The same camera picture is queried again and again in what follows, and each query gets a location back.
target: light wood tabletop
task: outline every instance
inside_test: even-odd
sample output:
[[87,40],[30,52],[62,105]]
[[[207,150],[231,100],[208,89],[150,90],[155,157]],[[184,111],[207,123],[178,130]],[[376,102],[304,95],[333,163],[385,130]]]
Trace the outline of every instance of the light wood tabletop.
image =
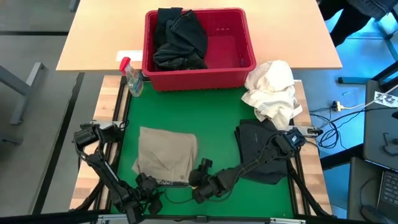
[[240,7],[258,65],[285,60],[292,68],[341,68],[316,0],[81,0],[57,70],[114,73],[123,51],[133,51],[132,66],[140,69],[145,14],[160,7]]
[[[94,113],[94,118],[97,120],[112,120],[114,107],[116,104],[116,98],[119,91],[120,76],[116,75],[106,75],[103,80],[101,91],[99,93],[97,106]],[[310,126],[311,119],[308,111],[307,100],[305,99],[305,93],[302,82],[295,82],[295,96],[298,103],[303,107],[303,112],[294,118],[295,125]],[[126,96],[129,94],[127,86],[123,91],[122,103],[119,111],[120,121],[122,114],[124,113],[124,104],[126,103]],[[85,151],[88,154],[93,153],[96,148],[96,143],[86,147]],[[300,152],[302,160],[302,169],[304,173],[305,184],[308,187],[311,194],[314,196],[315,200],[322,206],[322,208],[331,214],[331,207],[328,198],[328,192],[326,191],[326,184],[323,178],[323,171],[320,164],[320,159],[318,155],[317,148],[309,143],[306,143]],[[78,177],[76,180],[75,190],[73,191],[72,201],[70,203],[70,208],[76,208],[79,206],[84,199],[90,194],[98,183],[99,177],[96,175],[94,170],[90,168],[85,162],[81,163]],[[297,208],[300,214],[304,214],[304,207],[302,202],[302,196],[300,190],[295,186],[296,198],[297,198]],[[99,208],[105,208],[105,201],[108,191],[103,192],[101,203]]]

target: gray floor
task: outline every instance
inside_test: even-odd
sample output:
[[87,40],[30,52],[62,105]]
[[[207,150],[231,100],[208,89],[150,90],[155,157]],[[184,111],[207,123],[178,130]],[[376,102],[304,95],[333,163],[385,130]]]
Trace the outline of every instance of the gray floor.
[[[68,30],[73,14],[66,0],[0,0],[0,30]],[[329,29],[338,15],[327,22]],[[363,33],[377,32],[370,22]],[[398,45],[398,37],[393,38]],[[0,36],[0,63],[25,80],[35,62],[46,69],[40,74],[31,102],[20,126],[9,125],[9,119],[18,97],[17,93],[0,83],[0,130],[24,138],[20,146],[6,145],[0,155],[0,216],[25,215],[32,208],[44,168],[65,112],[67,101],[77,74],[57,73],[65,37]],[[364,101],[364,87],[339,85],[339,76],[373,77],[394,60],[383,40],[348,39],[337,48],[343,63],[341,70],[295,70],[294,77],[303,80],[311,110],[329,106],[333,100],[345,106]],[[44,212],[68,210],[77,175],[77,158],[72,146],[72,133],[80,123],[89,121],[94,113],[102,75],[86,74],[76,104],[67,138],[45,203]],[[333,113],[332,117],[347,113]],[[344,125],[340,131],[344,147],[363,140],[363,114]],[[321,125],[313,119],[316,126]],[[322,149],[321,156],[341,151],[339,145],[331,150]],[[339,217],[345,216],[348,192],[348,166],[325,172],[326,185]]]

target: black cloth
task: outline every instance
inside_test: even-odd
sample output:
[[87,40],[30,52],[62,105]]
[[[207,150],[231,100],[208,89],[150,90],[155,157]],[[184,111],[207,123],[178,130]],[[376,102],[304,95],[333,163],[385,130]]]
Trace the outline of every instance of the black cloth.
[[[258,156],[276,131],[274,124],[267,119],[263,122],[256,119],[241,120],[235,130],[241,162],[251,161]],[[286,162],[270,161],[247,173],[243,178],[263,184],[277,184],[285,176],[287,176]]]
[[204,58],[208,40],[192,10],[158,9],[154,33],[155,64],[163,70],[207,68]]
[[359,12],[346,0],[323,0],[319,4],[323,20],[327,21],[332,18],[338,11],[343,10],[335,27],[330,33],[330,37],[335,47],[342,44],[345,39],[362,29],[371,19],[370,16]]

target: red plastic bin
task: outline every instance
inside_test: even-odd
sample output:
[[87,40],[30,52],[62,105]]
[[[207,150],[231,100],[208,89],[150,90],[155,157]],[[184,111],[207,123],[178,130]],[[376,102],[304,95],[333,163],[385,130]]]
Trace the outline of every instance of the red plastic bin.
[[145,20],[142,71],[157,91],[243,86],[248,73],[256,67],[243,9],[199,9],[194,12],[208,36],[205,55],[208,69],[159,70],[153,62],[157,11],[149,11]]

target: red bottle cap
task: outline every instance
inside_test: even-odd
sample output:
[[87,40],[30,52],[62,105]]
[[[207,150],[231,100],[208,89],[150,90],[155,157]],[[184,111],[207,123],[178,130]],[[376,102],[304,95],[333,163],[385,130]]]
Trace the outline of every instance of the red bottle cap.
[[124,57],[120,62],[119,71],[122,72],[123,76],[126,76],[126,67],[130,64],[130,58]]

